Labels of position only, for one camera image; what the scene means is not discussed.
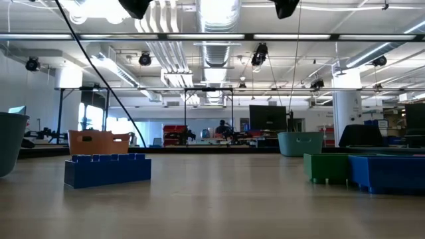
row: black cable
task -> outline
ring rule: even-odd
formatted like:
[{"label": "black cable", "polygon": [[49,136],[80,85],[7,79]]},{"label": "black cable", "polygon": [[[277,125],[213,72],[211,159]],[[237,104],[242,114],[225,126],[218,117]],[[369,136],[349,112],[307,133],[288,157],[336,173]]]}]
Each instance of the black cable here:
[{"label": "black cable", "polygon": [[80,47],[82,53],[84,54],[84,56],[86,57],[88,63],[90,63],[90,66],[93,68],[93,70],[96,72],[96,74],[100,77],[100,79],[104,82],[104,84],[106,85],[106,88],[112,93],[112,95],[115,97],[115,99],[117,100],[118,104],[122,107],[122,109],[124,110],[124,112],[127,114],[128,118],[131,120],[131,122],[134,125],[135,130],[137,130],[138,134],[140,135],[141,141],[143,142],[143,146],[146,147],[146,143],[145,140],[143,139],[142,134],[140,133],[139,128],[137,127],[137,125],[135,124],[133,118],[130,116],[130,114],[128,113],[126,107],[124,107],[124,105],[121,103],[121,100],[118,98],[118,96],[115,94],[115,92],[112,90],[111,86],[108,84],[108,82],[105,80],[105,78],[102,76],[102,74],[100,74],[99,70],[94,66],[92,60],[90,60],[90,57],[87,55],[87,52],[84,50],[84,47],[81,45],[80,40],[78,39],[77,34],[74,32],[74,29],[72,28],[71,24],[69,23],[68,18],[66,17],[66,14],[64,12],[64,9],[62,8],[62,6],[59,3],[59,0],[54,0],[54,2],[58,5],[59,11],[62,14],[62,16],[64,17],[65,23],[68,25],[69,30],[71,31],[72,36],[74,37],[74,40],[77,42],[78,46]]},{"label": "black cable", "polygon": [[295,84],[295,77],[297,73],[297,61],[298,61],[298,46],[299,46],[299,32],[301,31],[301,7],[303,2],[299,3],[299,17],[298,17],[298,36],[297,36],[297,47],[295,51],[295,64],[294,64],[294,79],[292,80],[292,87],[291,87],[291,96],[290,96],[290,106],[288,111],[291,111],[291,103],[292,103],[292,94],[294,92],[294,84]]},{"label": "black cable", "polygon": [[276,92],[278,93],[278,96],[279,96],[280,106],[284,106],[282,104],[282,99],[280,98],[280,93],[279,93],[279,89],[278,89],[278,83],[276,82],[276,78],[274,77],[273,66],[272,66],[272,61],[270,60],[270,55],[267,54],[267,56],[268,56],[268,62],[270,63],[270,70],[272,71],[274,86],[276,87]]}]

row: computer screen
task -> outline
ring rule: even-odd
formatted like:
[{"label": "computer screen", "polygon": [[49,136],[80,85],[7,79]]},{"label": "computer screen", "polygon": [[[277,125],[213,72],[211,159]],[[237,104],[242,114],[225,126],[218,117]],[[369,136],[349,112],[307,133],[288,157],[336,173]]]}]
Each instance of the computer screen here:
[{"label": "computer screen", "polygon": [[425,104],[407,104],[404,107],[407,129],[425,129]]},{"label": "computer screen", "polygon": [[25,115],[27,114],[27,107],[19,106],[19,107],[9,108],[9,113]]},{"label": "computer screen", "polygon": [[286,107],[250,106],[250,129],[285,131],[286,128]]}]

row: wire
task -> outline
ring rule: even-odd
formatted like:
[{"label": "wire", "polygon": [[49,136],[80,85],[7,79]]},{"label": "wire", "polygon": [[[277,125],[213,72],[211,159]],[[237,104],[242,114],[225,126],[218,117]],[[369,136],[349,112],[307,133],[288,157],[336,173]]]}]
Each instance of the wire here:
[{"label": "wire", "polygon": [[276,92],[278,93],[278,97],[279,97],[279,101],[280,101],[280,106],[284,106],[282,104],[282,99],[280,98],[280,93],[278,90],[278,83],[276,82],[276,78],[274,77],[274,73],[273,73],[273,65],[272,65],[272,61],[270,60],[270,55],[268,55],[268,62],[270,63],[270,70],[272,70],[272,76],[273,76],[273,81],[274,81],[274,86],[276,87]]},{"label": "wire", "polygon": [[126,107],[124,107],[124,105],[122,104],[121,100],[118,98],[118,96],[116,95],[116,93],[114,92],[114,90],[111,88],[111,86],[108,84],[108,82],[105,80],[105,78],[102,76],[102,74],[100,74],[99,70],[94,66],[92,60],[90,60],[90,57],[88,56],[87,52],[84,50],[84,47],[82,46],[80,40],[78,39],[77,34],[74,32],[74,29],[72,28],[68,18],[66,17],[66,14],[64,12],[64,9],[62,8],[62,6],[59,3],[59,0],[54,0],[54,2],[58,5],[59,11],[62,14],[65,23],[68,25],[69,30],[71,31],[72,36],[74,37],[74,40],[77,42],[78,46],[80,47],[82,53],[84,54],[84,56],[86,57],[88,63],[92,66],[93,70],[96,72],[96,74],[100,77],[100,79],[102,80],[102,82],[106,85],[106,87],[108,88],[108,90],[112,93],[112,95],[115,97],[115,99],[117,100],[118,104],[122,107],[122,109],[124,110],[124,112],[126,113],[126,115],[128,116],[128,118],[131,120],[131,122],[134,125],[134,128],[137,130],[138,134],[140,135],[141,141],[143,142],[143,146],[146,147],[146,143],[145,140],[143,139],[143,136],[139,130],[139,128],[137,127],[137,125],[135,124],[133,118],[130,116],[130,114],[128,113]]},{"label": "wire", "polygon": [[[242,7],[246,8],[267,8],[275,7],[274,4],[259,4],[259,5],[243,5]],[[310,6],[297,6],[299,9],[305,9],[310,11],[370,11],[370,10],[382,10],[383,7],[336,7],[336,8],[327,8],[327,7],[310,7]],[[402,7],[402,6],[390,6],[389,9],[394,10],[417,10],[423,9],[423,7]]]},{"label": "wire", "polygon": [[292,103],[292,94],[294,93],[294,84],[295,84],[295,77],[297,72],[297,59],[298,59],[298,46],[299,46],[299,32],[301,31],[301,12],[302,12],[302,4],[303,2],[299,3],[299,17],[298,17],[298,35],[297,35],[297,47],[295,51],[295,62],[294,62],[294,79],[292,80],[292,87],[291,87],[291,96],[290,96],[290,104],[288,111],[291,112],[291,103]]},{"label": "wire", "polygon": [[[11,5],[13,3],[13,0],[10,1],[10,3],[7,6],[7,32],[11,32]],[[10,41],[7,41],[7,50],[9,51],[9,43]]]}]

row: fluorescent light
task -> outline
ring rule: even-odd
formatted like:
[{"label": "fluorescent light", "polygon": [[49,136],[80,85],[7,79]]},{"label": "fluorescent light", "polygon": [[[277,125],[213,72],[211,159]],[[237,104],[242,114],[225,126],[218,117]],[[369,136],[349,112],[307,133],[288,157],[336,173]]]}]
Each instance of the fluorescent light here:
[{"label": "fluorescent light", "polygon": [[387,45],[389,45],[389,44],[390,44],[390,43],[389,43],[389,42],[387,42],[387,43],[384,43],[384,44],[380,45],[379,47],[376,47],[375,49],[371,50],[370,52],[368,52],[368,53],[364,54],[362,57],[360,57],[360,58],[358,58],[357,60],[355,60],[355,61],[351,62],[350,64],[348,64],[348,65],[347,65],[347,67],[348,67],[348,68],[350,68],[350,67],[352,67],[352,66],[356,65],[357,63],[359,63],[360,61],[362,61],[362,60],[363,60],[363,59],[365,59],[366,57],[368,57],[368,56],[372,55],[373,53],[375,53],[375,52],[377,52],[378,50],[380,50],[380,49],[382,49],[382,48],[386,47],[386,46],[387,46]]},{"label": "fluorescent light", "polygon": [[2,40],[72,40],[71,34],[0,34]]},{"label": "fluorescent light", "polygon": [[291,35],[291,34],[255,34],[254,39],[260,40],[294,40],[294,39],[308,39],[308,40],[326,40],[329,39],[331,35]]},{"label": "fluorescent light", "polygon": [[168,39],[243,39],[244,34],[170,34]]},{"label": "fluorescent light", "polygon": [[119,39],[158,39],[157,34],[83,34],[80,35],[81,40],[119,40]]},{"label": "fluorescent light", "polygon": [[425,25],[425,21],[423,21],[423,22],[421,22],[421,23],[417,24],[416,26],[412,27],[411,29],[408,29],[407,31],[405,31],[405,32],[404,32],[404,34],[409,34],[409,33],[411,33],[412,31],[415,31],[417,28],[419,28],[419,27],[421,27],[421,26],[423,26],[423,25]]},{"label": "fluorescent light", "polygon": [[158,91],[182,91],[182,90],[185,90],[184,88],[150,88],[150,87],[146,87],[146,88],[143,88],[143,89],[146,89],[146,90],[158,90]]},{"label": "fluorescent light", "polygon": [[194,46],[242,46],[237,42],[195,42]]},{"label": "fluorescent light", "polygon": [[341,40],[412,40],[416,35],[341,35]]}]

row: trash can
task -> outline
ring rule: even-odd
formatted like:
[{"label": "trash can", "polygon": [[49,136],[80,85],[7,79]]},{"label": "trash can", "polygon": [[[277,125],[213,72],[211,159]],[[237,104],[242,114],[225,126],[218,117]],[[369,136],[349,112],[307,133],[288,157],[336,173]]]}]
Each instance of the trash can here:
[{"label": "trash can", "polygon": [[0,112],[0,177],[15,167],[29,116]]},{"label": "trash can", "polygon": [[303,157],[304,153],[321,153],[323,133],[321,132],[285,132],[278,134],[282,155]]}]

